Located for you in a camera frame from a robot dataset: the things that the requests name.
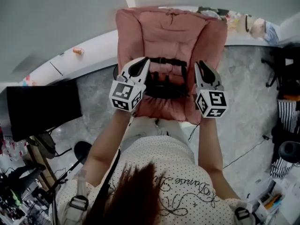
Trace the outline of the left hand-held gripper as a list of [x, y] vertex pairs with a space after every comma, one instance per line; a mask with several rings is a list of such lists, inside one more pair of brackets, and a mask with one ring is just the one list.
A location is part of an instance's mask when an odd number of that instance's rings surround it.
[[132, 112], [143, 98], [150, 58], [140, 57], [128, 62], [117, 80], [112, 82], [109, 99], [115, 109]]

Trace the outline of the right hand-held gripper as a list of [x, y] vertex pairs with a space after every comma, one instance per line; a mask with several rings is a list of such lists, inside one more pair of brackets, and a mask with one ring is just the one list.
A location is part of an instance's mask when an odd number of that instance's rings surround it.
[[[216, 85], [203, 86], [203, 81]], [[224, 91], [219, 73], [202, 60], [195, 63], [195, 83], [197, 85], [196, 105], [203, 118], [221, 118], [228, 110], [228, 93]]]

